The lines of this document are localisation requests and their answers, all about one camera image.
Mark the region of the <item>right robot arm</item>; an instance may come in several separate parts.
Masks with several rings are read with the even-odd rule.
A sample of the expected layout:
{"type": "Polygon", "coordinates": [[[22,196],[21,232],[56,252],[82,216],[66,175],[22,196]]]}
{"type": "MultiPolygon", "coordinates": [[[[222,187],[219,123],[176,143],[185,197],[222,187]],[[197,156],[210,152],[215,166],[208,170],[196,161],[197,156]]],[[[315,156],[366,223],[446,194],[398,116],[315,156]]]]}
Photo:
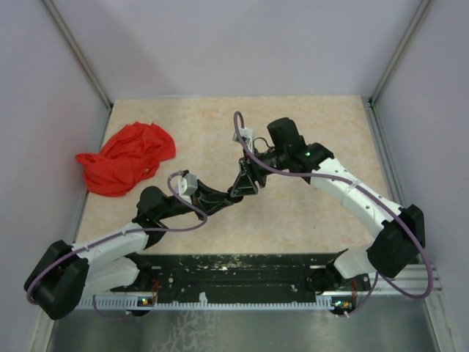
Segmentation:
{"type": "Polygon", "coordinates": [[[248,176],[264,186],[268,175],[298,177],[336,199],[373,237],[369,246],[348,249],[327,272],[328,284],[344,290],[353,277],[376,271],[396,277],[425,247],[424,213],[416,205],[405,207],[386,199],[350,173],[320,143],[306,144],[295,122],[288,118],[271,122],[267,130],[273,147],[264,153],[254,148],[254,132],[235,112],[234,141],[244,151],[248,176]]]}

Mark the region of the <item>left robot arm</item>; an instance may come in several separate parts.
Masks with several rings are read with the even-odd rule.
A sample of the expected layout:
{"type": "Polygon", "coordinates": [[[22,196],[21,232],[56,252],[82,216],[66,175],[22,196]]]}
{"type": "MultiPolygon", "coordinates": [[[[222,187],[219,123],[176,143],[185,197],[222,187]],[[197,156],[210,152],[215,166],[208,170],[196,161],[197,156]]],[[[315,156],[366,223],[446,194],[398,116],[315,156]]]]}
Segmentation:
{"type": "Polygon", "coordinates": [[[242,200],[233,188],[218,191],[189,176],[181,178],[170,194],[147,187],[140,194],[136,217],[114,234],[73,245],[63,240],[52,243],[26,279],[26,299],[52,320],[69,315],[81,299],[108,291],[151,290],[154,304],[158,281],[142,251],[169,232],[183,231],[167,227],[163,220],[195,213],[206,224],[209,216],[242,200]]]}

